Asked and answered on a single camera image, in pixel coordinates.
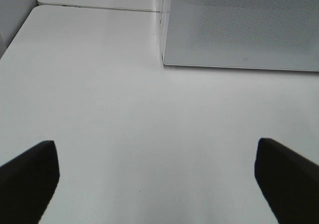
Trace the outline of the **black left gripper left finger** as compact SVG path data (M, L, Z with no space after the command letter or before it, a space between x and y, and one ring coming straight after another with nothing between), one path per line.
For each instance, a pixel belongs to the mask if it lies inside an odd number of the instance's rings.
M60 178L54 141L43 141L0 167L0 222L37 224Z

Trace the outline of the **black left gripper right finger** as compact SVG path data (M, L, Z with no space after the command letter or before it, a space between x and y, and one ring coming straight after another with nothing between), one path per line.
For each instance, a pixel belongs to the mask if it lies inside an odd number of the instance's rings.
M280 224L319 222L319 167L281 143L258 141L254 175Z

